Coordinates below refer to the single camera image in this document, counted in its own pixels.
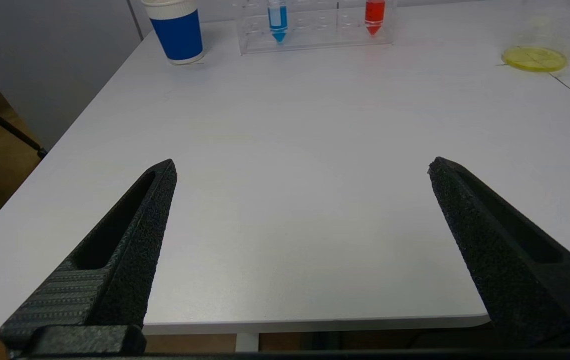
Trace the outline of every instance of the blue paper cup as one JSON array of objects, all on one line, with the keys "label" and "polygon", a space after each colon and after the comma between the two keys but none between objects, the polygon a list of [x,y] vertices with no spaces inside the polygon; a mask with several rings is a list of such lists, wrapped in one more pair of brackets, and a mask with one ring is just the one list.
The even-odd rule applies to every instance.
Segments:
[{"label": "blue paper cup", "polygon": [[196,0],[141,0],[171,64],[203,57]]}]

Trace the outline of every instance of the gray wall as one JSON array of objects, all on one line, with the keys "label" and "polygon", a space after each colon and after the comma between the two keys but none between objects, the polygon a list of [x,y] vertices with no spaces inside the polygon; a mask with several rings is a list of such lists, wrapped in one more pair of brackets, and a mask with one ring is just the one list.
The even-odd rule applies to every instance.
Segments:
[{"label": "gray wall", "polygon": [[141,34],[143,35],[143,37],[147,36],[147,34],[149,34],[149,32],[152,30],[152,23],[149,21],[149,18],[147,17],[147,13],[145,12],[145,7],[143,6],[143,2],[141,2],[141,0],[127,0],[127,1],[131,3],[132,10],[134,11],[134,15],[136,16],[138,25],[140,26]]},{"label": "gray wall", "polygon": [[139,43],[125,0],[0,0],[0,91],[50,149]]}]

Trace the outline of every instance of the table leg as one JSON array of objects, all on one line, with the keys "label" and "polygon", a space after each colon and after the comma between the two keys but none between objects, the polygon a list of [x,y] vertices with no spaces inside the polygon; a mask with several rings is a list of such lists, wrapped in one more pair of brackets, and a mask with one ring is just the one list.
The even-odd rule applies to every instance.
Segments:
[{"label": "table leg", "polygon": [[236,352],[252,353],[258,351],[259,334],[255,333],[237,333],[236,334]]}]

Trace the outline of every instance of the red liquid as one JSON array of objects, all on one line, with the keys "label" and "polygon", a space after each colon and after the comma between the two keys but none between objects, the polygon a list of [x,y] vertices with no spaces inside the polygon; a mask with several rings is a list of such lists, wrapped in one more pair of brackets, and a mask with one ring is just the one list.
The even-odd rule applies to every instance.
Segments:
[{"label": "red liquid", "polygon": [[369,34],[374,36],[380,26],[383,24],[385,18],[385,2],[371,2],[368,1],[365,7],[365,25]]}]

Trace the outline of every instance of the blue liquid test tube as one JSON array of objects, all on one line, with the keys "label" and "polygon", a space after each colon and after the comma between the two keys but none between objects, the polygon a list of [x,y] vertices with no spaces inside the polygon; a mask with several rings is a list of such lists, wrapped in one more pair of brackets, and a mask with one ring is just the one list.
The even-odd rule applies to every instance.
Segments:
[{"label": "blue liquid test tube", "polygon": [[269,15],[269,29],[271,35],[282,43],[287,34],[287,4],[285,0],[267,0],[267,14]]}]

